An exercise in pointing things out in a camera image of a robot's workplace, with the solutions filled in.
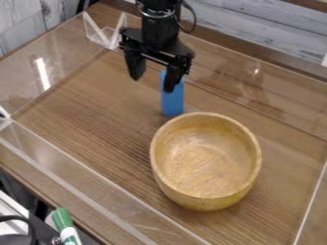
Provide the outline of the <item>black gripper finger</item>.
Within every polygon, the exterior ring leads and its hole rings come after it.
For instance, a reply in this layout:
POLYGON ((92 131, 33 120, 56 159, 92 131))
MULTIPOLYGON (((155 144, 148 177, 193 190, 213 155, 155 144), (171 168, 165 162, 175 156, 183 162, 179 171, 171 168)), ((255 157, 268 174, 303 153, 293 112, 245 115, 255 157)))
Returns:
POLYGON ((165 76, 163 80, 163 90, 167 93, 173 92, 175 85, 180 82, 181 76, 184 75, 183 69, 171 64, 165 70, 165 76))
POLYGON ((145 57, 131 47, 124 48, 124 53, 131 78, 139 80, 145 72, 145 57))

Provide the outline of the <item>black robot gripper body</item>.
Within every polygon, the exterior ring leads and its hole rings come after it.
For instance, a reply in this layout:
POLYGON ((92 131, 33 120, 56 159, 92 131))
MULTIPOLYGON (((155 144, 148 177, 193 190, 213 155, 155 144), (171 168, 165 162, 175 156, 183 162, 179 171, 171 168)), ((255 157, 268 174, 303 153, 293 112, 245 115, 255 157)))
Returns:
POLYGON ((139 28, 120 29, 120 47, 131 47, 140 51, 143 56, 165 67, 171 64, 183 69, 187 74, 191 70, 195 53, 181 42, 179 32, 188 31, 180 25, 179 9, 141 9, 139 28))

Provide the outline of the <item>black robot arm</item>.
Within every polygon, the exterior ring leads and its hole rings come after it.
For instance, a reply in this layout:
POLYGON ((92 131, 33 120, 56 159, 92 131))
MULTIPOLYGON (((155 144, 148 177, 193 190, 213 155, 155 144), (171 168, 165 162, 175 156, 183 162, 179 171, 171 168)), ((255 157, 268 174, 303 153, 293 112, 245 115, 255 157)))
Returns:
POLYGON ((179 32, 191 33, 196 26, 196 15, 185 0, 136 0, 141 16, 141 27, 121 28, 120 47, 124 50, 129 76, 139 80, 145 72, 145 59, 165 66, 163 90, 172 93, 183 75, 191 71, 193 50, 181 42, 179 32), (181 8, 193 15, 189 31, 180 24, 181 8))

